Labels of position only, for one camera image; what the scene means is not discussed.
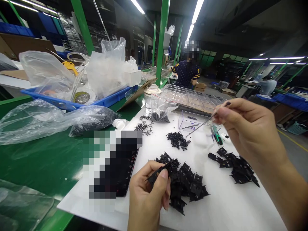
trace worker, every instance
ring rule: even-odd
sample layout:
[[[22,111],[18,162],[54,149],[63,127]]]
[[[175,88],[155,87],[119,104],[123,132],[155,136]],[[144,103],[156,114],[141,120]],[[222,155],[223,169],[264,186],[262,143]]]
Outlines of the worker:
[[[197,65],[199,59],[199,51],[188,51],[187,58],[169,68],[170,72],[176,73],[178,76],[174,85],[183,88],[192,88],[195,86],[197,79],[200,78],[200,69]]]
[[[274,114],[242,98],[229,102],[228,108],[216,107],[213,122],[227,129],[238,153],[258,175],[287,229],[308,230],[308,184],[288,159]],[[158,230],[160,210],[169,208],[170,177],[166,169],[162,170],[152,190],[146,179],[162,166],[149,161],[131,178],[128,231]]]
[[[258,82],[258,83],[248,83],[246,85],[257,85],[261,86],[260,89],[260,94],[261,95],[269,95],[271,94],[276,86],[277,86],[277,81],[272,79],[273,77],[271,75],[267,75],[263,78],[263,81]]]

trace black plastic component pile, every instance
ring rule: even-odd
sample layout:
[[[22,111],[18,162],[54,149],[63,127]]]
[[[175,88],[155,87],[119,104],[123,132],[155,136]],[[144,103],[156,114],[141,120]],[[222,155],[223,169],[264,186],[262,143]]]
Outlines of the black plastic component pile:
[[[190,202],[198,201],[208,196],[205,185],[202,186],[203,176],[193,174],[191,168],[184,163],[180,169],[181,164],[177,159],[173,160],[167,153],[161,155],[160,160],[156,158],[157,162],[166,164],[154,172],[149,178],[148,182],[153,186],[158,174],[163,169],[167,169],[171,179],[171,196],[170,205],[184,215],[184,206],[186,203],[181,199],[181,196],[189,197]]]
[[[257,178],[253,175],[254,171],[251,166],[241,156],[237,158],[233,153],[227,153],[224,148],[220,148],[217,153],[224,157],[224,159],[209,153],[208,157],[220,164],[220,168],[233,168],[231,175],[235,180],[236,184],[245,184],[248,182],[254,182],[260,187]]]
[[[139,120],[141,121],[141,123],[137,124],[135,126],[135,131],[142,131],[142,135],[151,135],[153,133],[153,131],[151,130],[151,128],[153,128],[154,122],[150,121],[150,124],[147,124],[146,120],[150,120],[151,117],[150,116],[144,116],[142,115]]]
[[[191,143],[191,141],[186,141],[183,134],[180,132],[168,133],[166,137],[168,140],[171,140],[172,147],[180,149],[181,146],[183,151],[187,150],[188,145]]]

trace ceiling light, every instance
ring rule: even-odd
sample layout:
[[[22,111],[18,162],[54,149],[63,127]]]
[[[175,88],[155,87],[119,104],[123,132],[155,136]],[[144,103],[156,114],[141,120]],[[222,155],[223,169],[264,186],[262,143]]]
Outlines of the ceiling light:
[[[11,2],[12,4],[14,4],[14,5],[21,6],[21,7],[23,7],[23,8],[28,9],[28,10],[33,10],[33,11],[35,11],[35,12],[38,12],[38,10],[33,9],[33,8],[30,8],[30,7],[27,7],[27,6],[25,6],[25,5],[21,5],[21,4],[19,4],[19,3],[12,2],[12,1],[10,1],[10,2]]]
[[[40,4],[36,4],[36,3],[31,2],[31,1],[28,1],[28,0],[21,0],[21,1],[27,2],[27,3],[29,3],[29,4],[32,4],[32,5],[34,5],[34,6],[37,6],[37,7],[39,7],[39,8],[42,8],[42,9],[44,9],[44,10],[50,11],[50,12],[52,12],[52,13],[58,14],[56,11],[51,10],[51,9],[49,9],[49,8],[47,8],[47,7],[44,7],[44,6],[40,5]]]
[[[264,58],[264,59],[249,59],[249,60],[268,60],[269,58]]]
[[[138,4],[138,2],[136,0],[131,0],[132,3],[134,3],[134,5],[137,7],[137,9],[140,11],[140,13],[144,14],[143,9],[141,8],[141,6]]]
[[[189,32],[188,32],[188,35],[187,35],[187,38],[190,38],[190,36],[192,35],[192,30],[193,30],[193,27],[194,27],[195,25],[193,25],[193,24],[191,24],[190,25],[190,28],[189,28]]]
[[[50,17],[53,17],[53,18],[56,18],[56,19],[59,19],[59,18],[57,18],[57,17],[55,17],[55,16],[53,16],[53,15],[51,15],[51,14],[46,14],[45,12],[43,12],[43,14],[44,14],[44,15],[47,15],[47,16],[50,16]]]
[[[274,65],[280,65],[280,64],[285,64],[285,63],[270,63],[270,64],[274,64]]]
[[[305,56],[303,57],[283,57],[283,58],[270,58],[270,59],[303,59],[305,58]]]
[[[195,13],[193,14],[193,17],[192,17],[192,24],[195,24],[195,23],[196,23],[203,2],[204,2],[204,0],[198,0],[197,5],[196,5],[196,8],[195,8]]]

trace cardboard sheet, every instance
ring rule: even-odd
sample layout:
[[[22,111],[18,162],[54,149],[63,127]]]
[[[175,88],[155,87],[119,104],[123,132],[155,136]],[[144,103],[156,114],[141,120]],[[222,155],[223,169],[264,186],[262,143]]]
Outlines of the cardboard sheet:
[[[21,80],[29,81],[28,76],[24,70],[1,71],[0,74],[14,77],[14,78],[21,79]]]

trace cardboard box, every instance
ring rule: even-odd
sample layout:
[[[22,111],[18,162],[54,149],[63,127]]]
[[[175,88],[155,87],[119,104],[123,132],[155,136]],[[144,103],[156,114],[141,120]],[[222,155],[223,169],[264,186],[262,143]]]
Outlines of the cardboard box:
[[[46,48],[56,53],[49,40],[0,33],[0,52],[13,60],[19,61],[19,53],[28,50],[49,52]]]
[[[194,90],[204,92],[205,89],[206,89],[205,83],[197,83]]]

